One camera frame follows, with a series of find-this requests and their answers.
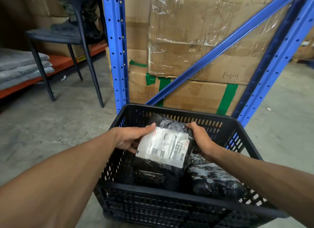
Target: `yellow label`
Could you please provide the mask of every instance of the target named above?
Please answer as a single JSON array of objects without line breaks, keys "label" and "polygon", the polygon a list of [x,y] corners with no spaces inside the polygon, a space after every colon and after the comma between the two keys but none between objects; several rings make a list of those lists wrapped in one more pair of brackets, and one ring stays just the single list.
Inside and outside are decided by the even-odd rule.
[{"label": "yellow label", "polygon": [[86,60],[86,56],[85,55],[78,57],[78,63],[81,62],[81,61],[84,61],[84,60]]}]

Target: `person's left hand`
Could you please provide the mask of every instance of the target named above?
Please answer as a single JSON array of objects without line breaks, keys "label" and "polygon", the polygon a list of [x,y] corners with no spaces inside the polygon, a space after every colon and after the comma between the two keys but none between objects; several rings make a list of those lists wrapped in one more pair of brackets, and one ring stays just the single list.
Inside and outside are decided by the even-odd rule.
[{"label": "person's left hand", "polygon": [[116,133],[116,148],[136,153],[136,150],[131,146],[136,144],[134,140],[140,138],[143,135],[149,134],[156,127],[155,123],[148,125],[144,128],[140,127],[115,127],[111,130]]}]

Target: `orange shelf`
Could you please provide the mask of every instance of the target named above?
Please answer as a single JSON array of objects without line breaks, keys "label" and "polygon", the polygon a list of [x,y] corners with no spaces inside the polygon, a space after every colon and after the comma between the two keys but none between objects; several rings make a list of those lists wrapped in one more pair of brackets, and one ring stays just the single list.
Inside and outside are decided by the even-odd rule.
[{"label": "orange shelf", "polygon": [[[96,55],[102,51],[105,51],[106,47],[108,47],[108,45],[106,43],[95,45],[91,48],[90,55],[94,56],[94,55]],[[63,57],[63,56],[56,56],[56,55],[49,55],[49,57],[50,57],[49,61],[52,63],[52,67],[54,68],[55,71],[53,73],[47,74],[47,76],[54,75],[60,71],[65,70],[66,68],[69,68],[69,67],[74,65],[74,63],[70,57]],[[76,59],[76,61],[81,62],[81,61],[84,61],[85,59],[86,59],[85,55],[83,55],[83,56],[78,57]],[[19,91],[25,87],[33,85],[33,84],[35,84],[41,80],[42,80],[42,77],[40,76],[40,77],[31,79],[31,80],[25,81],[21,84],[6,88],[4,90],[1,90],[0,91],[0,99],[4,98],[4,97],[6,97],[6,96],[8,96],[14,92],[17,92],[17,91]]]}]

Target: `blue metal rack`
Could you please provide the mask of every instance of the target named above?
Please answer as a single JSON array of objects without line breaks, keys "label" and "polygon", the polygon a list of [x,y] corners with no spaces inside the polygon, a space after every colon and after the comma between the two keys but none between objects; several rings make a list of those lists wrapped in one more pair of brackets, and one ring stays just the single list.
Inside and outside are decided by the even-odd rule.
[{"label": "blue metal rack", "polygon": [[[292,2],[232,116],[245,126],[313,26],[314,0],[273,0],[146,104],[154,105],[234,43]],[[116,110],[129,102],[124,0],[104,0]]]}]

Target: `chair seat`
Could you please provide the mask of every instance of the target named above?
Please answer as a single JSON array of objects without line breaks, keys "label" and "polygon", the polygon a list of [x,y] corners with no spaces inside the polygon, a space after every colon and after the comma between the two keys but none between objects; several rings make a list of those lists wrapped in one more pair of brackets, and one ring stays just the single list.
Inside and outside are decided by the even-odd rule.
[{"label": "chair seat", "polygon": [[[40,41],[54,42],[54,43],[65,43],[65,44],[74,44],[82,45],[82,39],[80,35],[73,36],[64,36],[61,34],[56,34],[55,31],[46,28],[33,29],[26,32],[26,36]],[[86,38],[86,43],[95,44],[99,43],[104,39],[104,34],[100,35],[97,38]]]}]

